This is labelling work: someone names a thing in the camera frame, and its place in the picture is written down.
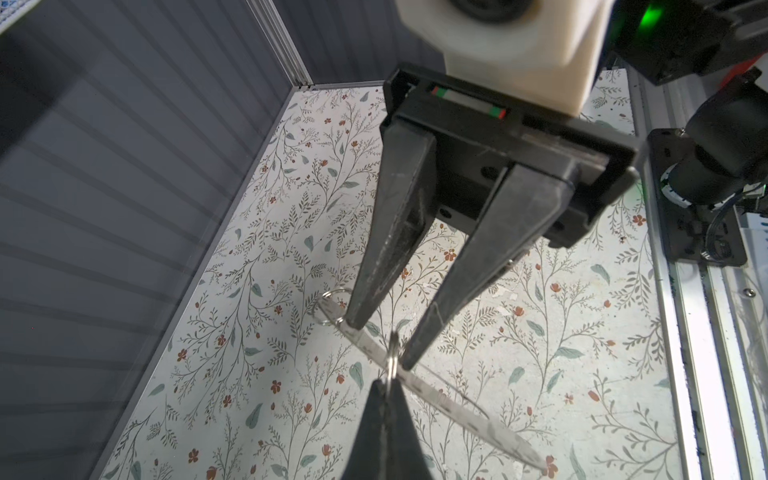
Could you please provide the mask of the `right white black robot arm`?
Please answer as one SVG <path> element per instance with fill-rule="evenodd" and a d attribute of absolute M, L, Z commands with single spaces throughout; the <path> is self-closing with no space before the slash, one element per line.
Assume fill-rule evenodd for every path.
<path fill-rule="evenodd" d="M 467 240 L 400 363 L 417 364 L 452 318 L 540 238 L 568 248 L 639 177 L 653 139 L 580 112 L 617 57 L 665 113 L 692 115 L 662 168 L 668 200 L 731 204 L 767 179 L 763 1 L 400 1 L 402 22 L 445 69 L 403 63 L 387 115 L 367 248 L 344 315 L 361 330 L 436 220 Z"/>

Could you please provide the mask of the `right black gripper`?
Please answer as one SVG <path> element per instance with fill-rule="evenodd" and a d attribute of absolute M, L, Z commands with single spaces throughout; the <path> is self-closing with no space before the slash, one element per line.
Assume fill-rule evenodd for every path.
<path fill-rule="evenodd" d="M 585 237 L 638 181 L 641 141 L 410 63 L 393 71 L 383 91 L 391 124 L 346 322 L 364 328 L 437 208 L 440 221 L 464 233 L 476 227 L 402 351 L 400 364 L 411 369 L 544 233 L 554 247 Z"/>

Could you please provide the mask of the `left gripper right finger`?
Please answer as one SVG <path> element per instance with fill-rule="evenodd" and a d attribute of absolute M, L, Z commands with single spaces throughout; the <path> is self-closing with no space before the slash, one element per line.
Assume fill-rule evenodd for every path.
<path fill-rule="evenodd" d="M 391 383 L 386 393 L 386 478 L 432 478 L 400 383 Z"/>

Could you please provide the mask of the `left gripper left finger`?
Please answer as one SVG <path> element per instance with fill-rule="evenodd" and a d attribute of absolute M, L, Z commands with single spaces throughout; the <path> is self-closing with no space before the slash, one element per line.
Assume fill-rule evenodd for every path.
<path fill-rule="evenodd" d="M 386 470 L 386 396 L 381 380 L 372 383 L 343 480 L 384 479 Z"/>

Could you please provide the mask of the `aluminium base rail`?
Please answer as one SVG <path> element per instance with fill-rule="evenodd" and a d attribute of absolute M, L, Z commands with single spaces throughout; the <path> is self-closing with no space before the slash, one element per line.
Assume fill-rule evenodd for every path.
<path fill-rule="evenodd" d="M 628 74 L 688 479 L 767 475 L 767 95 Z"/>

